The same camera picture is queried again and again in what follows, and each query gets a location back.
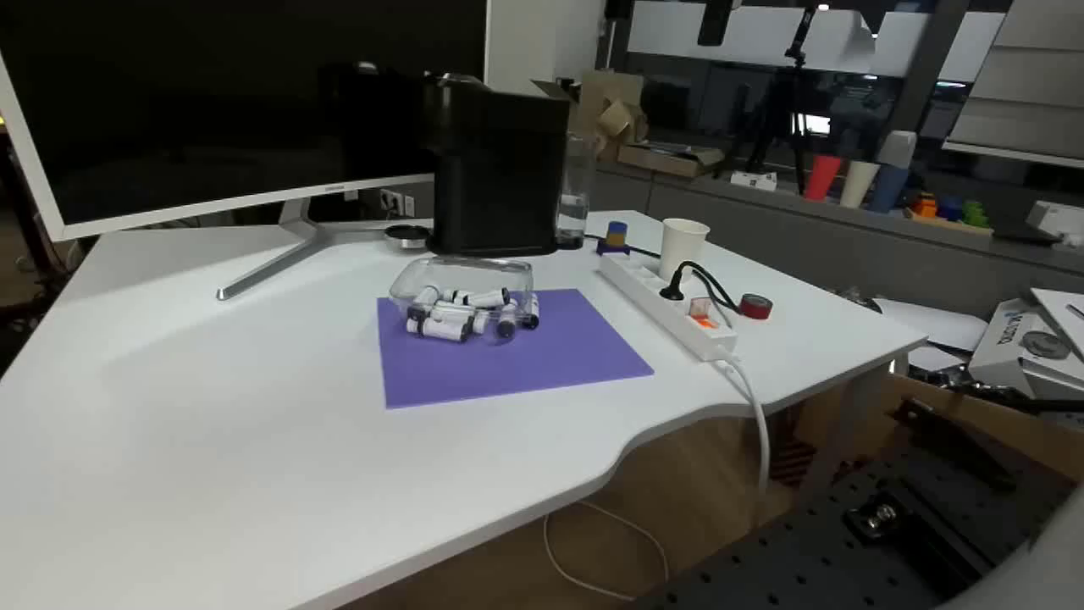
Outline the purple paper mat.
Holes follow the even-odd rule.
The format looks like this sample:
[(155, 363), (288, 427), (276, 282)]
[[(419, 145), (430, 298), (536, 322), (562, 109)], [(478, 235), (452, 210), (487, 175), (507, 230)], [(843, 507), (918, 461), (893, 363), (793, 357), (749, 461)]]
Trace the purple paper mat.
[(406, 332), (399, 306), (375, 306), (386, 407), (503, 396), (649, 375), (649, 363), (577, 287), (539, 294), (541, 324), (507, 343), (419, 338)]

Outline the small white bottle right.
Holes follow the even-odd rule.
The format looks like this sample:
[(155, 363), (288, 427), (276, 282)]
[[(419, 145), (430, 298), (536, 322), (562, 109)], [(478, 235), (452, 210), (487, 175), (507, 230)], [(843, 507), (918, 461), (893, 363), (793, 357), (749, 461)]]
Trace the small white bottle right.
[(518, 328), (539, 324), (539, 298), (528, 294), (524, 302), (507, 298), (494, 322), (494, 338), (511, 343)]

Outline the black perforated breadboard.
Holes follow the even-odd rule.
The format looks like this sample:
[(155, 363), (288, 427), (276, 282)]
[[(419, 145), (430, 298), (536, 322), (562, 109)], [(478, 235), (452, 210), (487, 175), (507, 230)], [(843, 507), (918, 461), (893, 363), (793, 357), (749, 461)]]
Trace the black perforated breadboard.
[(1032, 542), (1072, 492), (1019, 453), (999, 463), (990, 484), (929, 451), (875, 461), (634, 610), (936, 610)]

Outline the white curved computer monitor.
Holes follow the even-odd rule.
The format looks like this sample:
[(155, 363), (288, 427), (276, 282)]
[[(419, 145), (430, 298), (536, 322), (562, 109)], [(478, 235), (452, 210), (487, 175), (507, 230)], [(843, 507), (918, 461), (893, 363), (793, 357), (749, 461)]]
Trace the white curved computer monitor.
[(0, 103), (53, 241), (399, 190), (487, 0), (0, 0)]

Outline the cardboard box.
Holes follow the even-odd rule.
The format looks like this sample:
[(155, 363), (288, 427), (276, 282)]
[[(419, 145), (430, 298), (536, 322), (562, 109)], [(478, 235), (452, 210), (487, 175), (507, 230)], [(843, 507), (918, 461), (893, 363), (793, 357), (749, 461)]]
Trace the cardboard box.
[(587, 73), (579, 82), (539, 82), (539, 91), (570, 104), (570, 137), (588, 144), (599, 158), (646, 140), (639, 75)]

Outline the small blue orange object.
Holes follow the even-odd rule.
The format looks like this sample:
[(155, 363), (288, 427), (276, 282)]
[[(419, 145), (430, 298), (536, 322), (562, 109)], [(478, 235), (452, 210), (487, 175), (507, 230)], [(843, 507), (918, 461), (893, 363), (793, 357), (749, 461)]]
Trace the small blue orange object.
[(611, 250), (622, 250), (626, 247), (626, 224), (622, 221), (611, 221), (606, 224), (606, 247)]

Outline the small white bottle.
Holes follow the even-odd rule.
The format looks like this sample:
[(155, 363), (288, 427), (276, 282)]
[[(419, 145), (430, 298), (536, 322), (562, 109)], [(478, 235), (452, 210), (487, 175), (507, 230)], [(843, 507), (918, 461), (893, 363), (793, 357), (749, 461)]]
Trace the small white bottle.
[(465, 343), (468, 328), (471, 328), (471, 318), (459, 313), (451, 313), (451, 315), (417, 313), (406, 318), (406, 332), (419, 338)]
[(518, 328), (539, 324), (539, 298), (528, 294), (524, 302), (507, 298), (494, 322), (494, 338), (511, 343)]

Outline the cream plastic cup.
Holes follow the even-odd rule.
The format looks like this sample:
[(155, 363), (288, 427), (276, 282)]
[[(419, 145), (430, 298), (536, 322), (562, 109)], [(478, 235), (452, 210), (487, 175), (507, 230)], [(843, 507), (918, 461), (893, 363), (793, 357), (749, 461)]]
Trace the cream plastic cup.
[(878, 175), (878, 162), (854, 158), (854, 162), (848, 166), (848, 181), (843, 181), (841, 205), (843, 205), (843, 207), (860, 207), (862, 196), (867, 196), (867, 190), (871, 190), (871, 184), (875, 184), (875, 175)]

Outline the blue plastic cup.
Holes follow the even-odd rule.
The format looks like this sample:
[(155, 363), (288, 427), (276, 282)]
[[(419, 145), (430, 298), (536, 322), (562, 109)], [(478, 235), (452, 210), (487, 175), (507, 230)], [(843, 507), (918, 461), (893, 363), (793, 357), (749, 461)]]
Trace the blue plastic cup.
[(910, 172), (903, 166), (880, 166), (867, 207), (887, 214), (902, 199), (907, 181)]

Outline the red black tape roll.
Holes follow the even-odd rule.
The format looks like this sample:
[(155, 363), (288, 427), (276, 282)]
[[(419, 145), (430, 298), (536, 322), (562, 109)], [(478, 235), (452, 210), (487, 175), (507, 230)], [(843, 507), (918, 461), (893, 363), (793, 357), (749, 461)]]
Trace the red black tape roll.
[(769, 315), (772, 315), (772, 298), (756, 294), (756, 292), (745, 292), (745, 294), (737, 298), (737, 313), (740, 313), (745, 318), (769, 318)]

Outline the white paper cup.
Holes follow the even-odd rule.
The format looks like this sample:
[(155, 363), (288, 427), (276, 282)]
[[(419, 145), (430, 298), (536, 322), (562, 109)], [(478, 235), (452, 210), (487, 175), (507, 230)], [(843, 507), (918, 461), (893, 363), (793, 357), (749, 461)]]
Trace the white paper cup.
[(708, 224), (688, 218), (664, 221), (661, 274), (671, 278), (682, 262), (695, 262), (708, 241)]

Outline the red plastic cup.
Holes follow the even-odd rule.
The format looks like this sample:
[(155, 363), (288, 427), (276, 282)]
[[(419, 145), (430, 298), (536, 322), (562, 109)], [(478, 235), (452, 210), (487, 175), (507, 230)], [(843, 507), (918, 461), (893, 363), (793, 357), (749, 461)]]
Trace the red plastic cup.
[(841, 166), (843, 166), (841, 157), (817, 152), (812, 166), (810, 166), (810, 175), (807, 175), (807, 188), (802, 188), (802, 196), (810, 205), (824, 205), (831, 196), (832, 184), (836, 184)]

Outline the small white bottle front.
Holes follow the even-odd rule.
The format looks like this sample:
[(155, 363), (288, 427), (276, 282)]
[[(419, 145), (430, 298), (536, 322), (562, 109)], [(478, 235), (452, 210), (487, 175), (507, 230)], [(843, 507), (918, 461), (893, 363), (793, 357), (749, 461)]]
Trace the small white bottle front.
[(451, 315), (417, 313), (406, 318), (406, 332), (419, 338), (465, 343), (468, 328), (471, 328), (471, 318), (459, 313), (451, 313)]

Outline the white power strip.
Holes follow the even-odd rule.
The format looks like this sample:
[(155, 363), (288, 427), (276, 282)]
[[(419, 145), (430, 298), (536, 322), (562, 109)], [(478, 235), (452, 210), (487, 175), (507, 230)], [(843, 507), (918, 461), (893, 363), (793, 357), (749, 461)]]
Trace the white power strip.
[(713, 309), (708, 309), (708, 324), (701, 324), (691, 315), (688, 298), (664, 298), (668, 282), (649, 263), (604, 258), (595, 274), (664, 328), (688, 357), (711, 363), (735, 348), (737, 332)]

